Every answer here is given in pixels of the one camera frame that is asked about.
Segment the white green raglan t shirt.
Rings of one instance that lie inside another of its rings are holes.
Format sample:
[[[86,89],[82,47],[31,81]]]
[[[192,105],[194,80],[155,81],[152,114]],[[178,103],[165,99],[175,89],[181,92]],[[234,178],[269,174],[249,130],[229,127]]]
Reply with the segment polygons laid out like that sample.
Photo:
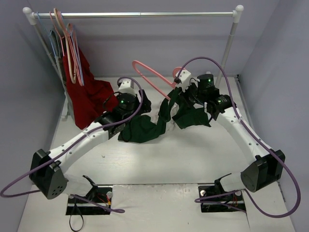
[[[172,90],[164,99],[158,112],[153,116],[136,115],[120,132],[118,141],[145,143],[158,138],[174,127],[186,129],[190,126],[210,127],[210,119],[203,108],[195,108],[186,102],[180,87]]]

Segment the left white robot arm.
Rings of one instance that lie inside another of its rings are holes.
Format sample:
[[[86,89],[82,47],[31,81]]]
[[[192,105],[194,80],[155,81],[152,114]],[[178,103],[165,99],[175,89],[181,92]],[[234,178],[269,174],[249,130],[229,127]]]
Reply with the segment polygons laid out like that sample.
[[[121,133],[133,118],[151,110],[145,91],[117,95],[118,105],[96,118],[86,129],[59,147],[37,150],[31,162],[29,178],[49,200],[62,193],[77,194],[86,203],[97,196],[94,182],[86,175],[70,177],[68,169],[83,155],[99,144]]]

